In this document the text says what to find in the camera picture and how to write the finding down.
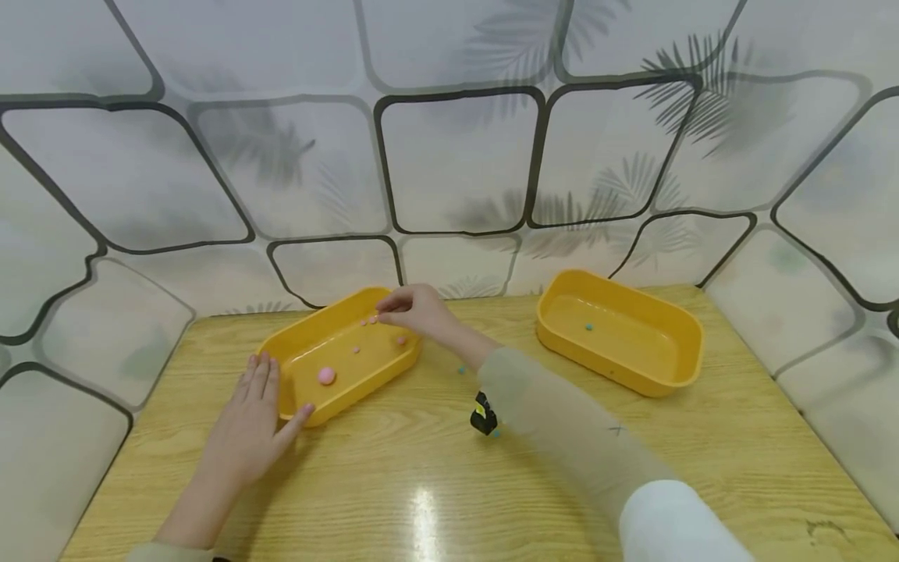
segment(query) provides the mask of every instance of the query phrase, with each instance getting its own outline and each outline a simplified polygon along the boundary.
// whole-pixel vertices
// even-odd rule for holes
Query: yellow plastic tray
[[[307,426],[323,424],[415,364],[422,350],[417,335],[369,321],[377,314],[375,303],[388,294],[382,287],[363,289],[263,342],[259,353],[267,351],[281,366],[281,419],[289,420],[299,406],[311,402],[316,411]],[[400,336],[405,345],[397,342]],[[353,353],[357,346],[359,352]],[[337,373],[329,386],[318,382],[323,367]]]
[[[647,397],[688,386],[702,361],[702,324],[692,314],[581,270],[559,273],[540,297],[537,337]]]

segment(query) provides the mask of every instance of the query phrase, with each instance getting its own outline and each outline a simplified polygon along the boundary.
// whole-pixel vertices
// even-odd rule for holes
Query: small pink bead
[[[332,382],[334,382],[334,377],[337,376],[337,373],[334,372],[334,369],[330,367],[323,367],[318,372],[318,382],[322,383],[325,386],[328,386]]]

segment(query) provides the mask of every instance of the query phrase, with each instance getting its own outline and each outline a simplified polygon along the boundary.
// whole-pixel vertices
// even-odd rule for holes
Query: wooden table
[[[691,388],[642,398],[544,349],[536,297],[455,301],[470,325],[517,347],[615,413],[717,512],[759,560],[899,560],[899,543],[706,295],[647,290],[706,328]],[[187,483],[246,356],[302,313],[194,324],[169,363],[65,560],[122,560],[152,538]],[[237,560],[617,560],[590,544],[574,501],[522,443],[467,419],[477,392],[449,353],[307,431],[237,506],[219,541]]]

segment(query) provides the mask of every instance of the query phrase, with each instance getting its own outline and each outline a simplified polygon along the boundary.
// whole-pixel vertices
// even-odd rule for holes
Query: person
[[[477,372],[506,430],[517,433],[570,485],[592,521],[618,531],[627,562],[740,562],[752,556],[696,492],[592,397],[516,350],[462,324],[428,285],[377,304],[378,320],[429,337]],[[209,433],[190,484],[151,543],[129,562],[210,562],[218,534],[247,486],[294,442],[310,404],[277,430],[278,363],[251,356]]]

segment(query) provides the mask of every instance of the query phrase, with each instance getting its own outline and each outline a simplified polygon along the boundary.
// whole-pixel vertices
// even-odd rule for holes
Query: right hand
[[[409,328],[438,342],[459,327],[458,319],[431,285],[400,287],[384,297],[375,308],[380,322]]]

